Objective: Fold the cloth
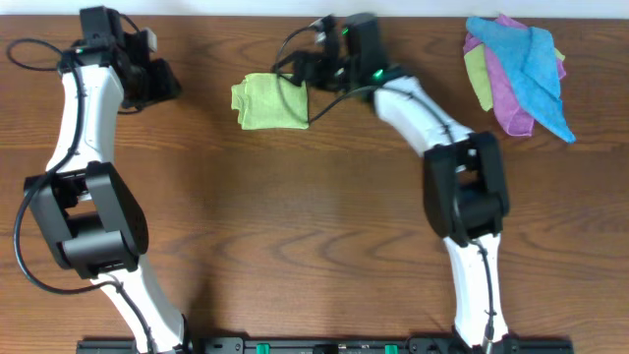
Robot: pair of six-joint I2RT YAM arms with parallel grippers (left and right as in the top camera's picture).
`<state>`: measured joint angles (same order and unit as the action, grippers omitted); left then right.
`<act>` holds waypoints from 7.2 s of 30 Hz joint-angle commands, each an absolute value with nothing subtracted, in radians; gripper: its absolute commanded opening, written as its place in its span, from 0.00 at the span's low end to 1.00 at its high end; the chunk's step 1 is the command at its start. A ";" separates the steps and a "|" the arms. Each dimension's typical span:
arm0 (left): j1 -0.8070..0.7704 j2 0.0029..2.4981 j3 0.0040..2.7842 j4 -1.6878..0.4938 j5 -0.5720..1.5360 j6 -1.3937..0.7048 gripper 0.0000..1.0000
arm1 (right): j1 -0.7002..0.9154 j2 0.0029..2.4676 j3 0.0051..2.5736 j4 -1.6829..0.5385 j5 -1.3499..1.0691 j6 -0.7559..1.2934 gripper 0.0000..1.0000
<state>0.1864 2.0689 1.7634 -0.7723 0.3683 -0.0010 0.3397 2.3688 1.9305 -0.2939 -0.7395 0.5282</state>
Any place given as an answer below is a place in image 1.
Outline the green microfiber cloth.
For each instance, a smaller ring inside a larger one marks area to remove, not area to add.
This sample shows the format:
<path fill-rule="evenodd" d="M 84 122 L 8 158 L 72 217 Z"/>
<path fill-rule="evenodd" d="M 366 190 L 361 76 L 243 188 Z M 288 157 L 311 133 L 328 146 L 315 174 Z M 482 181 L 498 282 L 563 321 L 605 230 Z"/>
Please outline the green microfiber cloth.
<path fill-rule="evenodd" d="M 309 128 L 308 91 L 275 74 L 248 74 L 231 87 L 231 108 L 243 130 Z"/>

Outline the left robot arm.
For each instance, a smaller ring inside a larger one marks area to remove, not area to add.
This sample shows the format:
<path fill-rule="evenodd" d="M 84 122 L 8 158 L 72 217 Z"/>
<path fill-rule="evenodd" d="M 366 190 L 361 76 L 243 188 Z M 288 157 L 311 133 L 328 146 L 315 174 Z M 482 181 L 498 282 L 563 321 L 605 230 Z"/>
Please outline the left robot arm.
<path fill-rule="evenodd" d="M 143 210 L 114 166 L 117 119 L 176 98 L 180 84 L 156 57 L 151 29 L 104 6 L 80 12 L 83 35 L 63 50 L 57 147 L 43 173 L 28 177 L 20 213 L 31 213 L 56 262 L 100 290 L 133 333 L 83 340 L 81 353 L 189 353 L 185 316 L 159 286 L 147 256 Z"/>

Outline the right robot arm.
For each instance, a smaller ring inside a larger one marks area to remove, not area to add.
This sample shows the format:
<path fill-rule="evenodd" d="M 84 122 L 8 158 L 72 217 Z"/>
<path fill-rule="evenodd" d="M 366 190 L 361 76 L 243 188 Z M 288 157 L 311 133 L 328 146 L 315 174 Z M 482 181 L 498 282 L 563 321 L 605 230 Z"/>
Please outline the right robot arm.
<path fill-rule="evenodd" d="M 458 123 L 424 91 L 418 78 L 392 63 L 373 13 L 345 20 L 328 15 L 306 27 L 321 51 L 280 48 L 271 71 L 278 81 L 359 96 L 423 159 L 424 210 L 443 241 L 456 295 L 454 332 L 474 353 L 501 348 L 508 326 L 500 304 L 497 255 L 510 205 L 500 149 L 491 133 Z"/>

